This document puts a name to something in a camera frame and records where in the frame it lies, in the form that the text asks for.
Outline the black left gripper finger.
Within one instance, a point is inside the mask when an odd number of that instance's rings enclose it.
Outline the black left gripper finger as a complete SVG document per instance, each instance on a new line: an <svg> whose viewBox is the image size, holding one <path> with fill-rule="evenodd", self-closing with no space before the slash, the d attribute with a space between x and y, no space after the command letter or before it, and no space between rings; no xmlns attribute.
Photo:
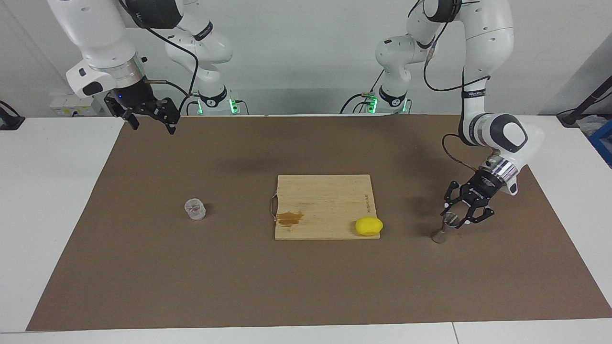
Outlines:
<svg viewBox="0 0 612 344"><path fill-rule="evenodd" d="M452 181L444 194L442 222L468 222L472 216L472 200L468 188Z"/></svg>
<svg viewBox="0 0 612 344"><path fill-rule="evenodd" d="M461 211L465 211L465 215L460 221L460 227L470 224L480 224L495 214L495 211L488 205L476 207L468 203L459 203Z"/></svg>

